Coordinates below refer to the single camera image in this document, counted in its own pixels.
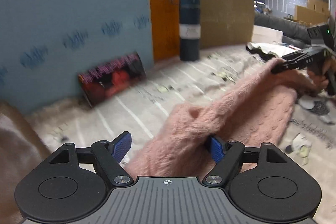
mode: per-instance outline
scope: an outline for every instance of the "patterned bedspread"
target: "patterned bedspread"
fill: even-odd
[[[188,101],[208,105],[232,88],[239,78],[253,74],[263,61],[245,46],[230,46],[201,52],[198,62],[178,58],[161,62],[148,79],[110,100],[89,109],[83,101],[65,99],[27,117],[41,139],[52,150],[63,142],[86,147],[98,140],[111,140],[123,131],[132,134],[132,148],[122,165],[136,150],[155,136],[176,104]],[[279,147],[285,150],[299,133],[312,143],[308,163],[295,152],[289,154],[320,184],[318,223],[336,222],[336,108],[325,98],[298,100],[295,112]],[[89,165],[84,168],[93,170]]]

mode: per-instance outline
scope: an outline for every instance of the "pink fabric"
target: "pink fabric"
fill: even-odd
[[[270,71],[282,59],[272,59],[251,77],[208,107],[177,105],[160,133],[126,166],[137,176],[198,176],[201,180],[215,162],[203,144],[210,134],[223,140],[235,139],[246,146],[262,142],[278,144],[300,93],[315,87],[296,70],[278,75]]]

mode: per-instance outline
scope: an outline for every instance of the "dark blue cylinder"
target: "dark blue cylinder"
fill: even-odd
[[[180,0],[180,59],[200,58],[200,0]]]

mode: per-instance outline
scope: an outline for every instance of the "orange board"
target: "orange board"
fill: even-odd
[[[179,0],[150,0],[154,61],[179,54]]]

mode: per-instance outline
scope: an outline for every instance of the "white label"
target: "white label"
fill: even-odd
[[[182,39],[200,39],[201,25],[180,24],[180,37]]]

